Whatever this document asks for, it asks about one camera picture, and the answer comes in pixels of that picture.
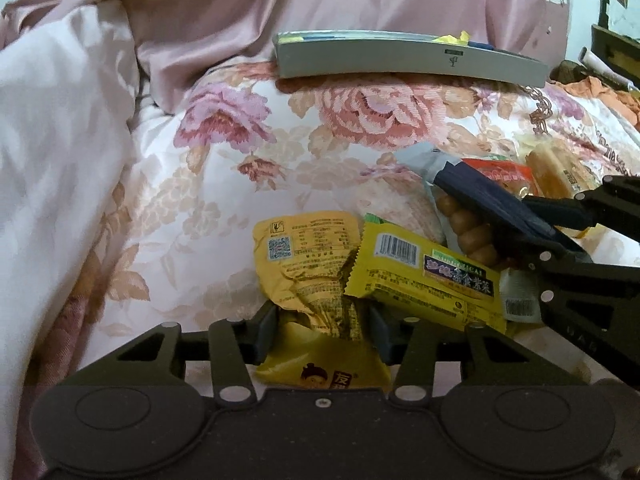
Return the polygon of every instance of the brown round snack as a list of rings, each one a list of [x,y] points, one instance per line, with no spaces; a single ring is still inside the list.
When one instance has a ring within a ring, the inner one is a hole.
[[[458,235],[458,245],[465,254],[473,253],[478,249],[489,245],[492,241],[492,231],[489,224],[482,224],[466,233]]]
[[[485,267],[493,267],[498,263],[500,257],[498,256],[495,247],[492,245],[485,245],[477,251],[468,255],[472,260],[483,264]]]
[[[455,213],[458,209],[460,209],[460,204],[452,196],[444,195],[436,200],[436,207],[444,216],[448,218],[453,215],[453,213]]]
[[[451,230],[460,236],[474,227],[478,227],[481,224],[481,219],[475,213],[461,209],[449,217],[449,224]]]

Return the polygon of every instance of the barcode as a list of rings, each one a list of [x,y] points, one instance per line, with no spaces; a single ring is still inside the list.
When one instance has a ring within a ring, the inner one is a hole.
[[[418,266],[418,246],[393,235],[378,235],[375,255],[386,256],[412,267]]]
[[[269,238],[269,261],[284,260],[292,257],[291,238],[283,236],[282,238]]]
[[[510,316],[531,317],[536,313],[536,305],[532,300],[504,300],[504,308]]]

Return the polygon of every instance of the pink curtain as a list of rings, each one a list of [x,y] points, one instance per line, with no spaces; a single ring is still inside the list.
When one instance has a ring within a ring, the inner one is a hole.
[[[18,0],[5,8],[4,41],[95,0]],[[519,52],[545,0],[122,0],[156,102],[173,112],[185,92],[220,62],[268,59],[275,32],[363,28],[459,34]]]

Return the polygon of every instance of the cartoon character logo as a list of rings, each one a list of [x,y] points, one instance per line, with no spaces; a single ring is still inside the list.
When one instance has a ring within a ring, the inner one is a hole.
[[[300,375],[300,379],[302,380],[302,385],[306,388],[319,390],[324,388],[324,385],[329,379],[329,374],[323,368],[320,368],[313,363],[308,363],[304,368],[302,368],[302,375]]]

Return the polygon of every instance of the bed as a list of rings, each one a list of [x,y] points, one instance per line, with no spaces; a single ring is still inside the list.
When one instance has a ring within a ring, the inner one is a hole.
[[[353,16],[360,28],[465,28],[517,51],[539,0],[508,12],[497,10],[505,0],[481,0],[482,16],[457,2],[425,19],[416,0],[403,0],[413,12],[376,0],[386,14],[348,0],[337,17],[347,0],[322,0],[312,16],[301,1],[18,0],[5,9],[0,478],[43,471],[28,415],[44,388],[161,322],[204,330],[255,313],[264,302],[256,222],[369,210],[428,234],[433,211],[420,179],[396,163],[402,146],[428,140],[459,156],[518,160],[555,137],[600,178],[640,173],[638,131],[600,100],[552,83],[279,80],[270,60],[274,30],[353,28]],[[640,265],[638,244],[622,235],[594,230],[582,243],[597,262]],[[520,341],[591,383],[612,379],[551,330]],[[207,373],[188,368],[204,394]],[[620,416],[627,433],[640,431]]]

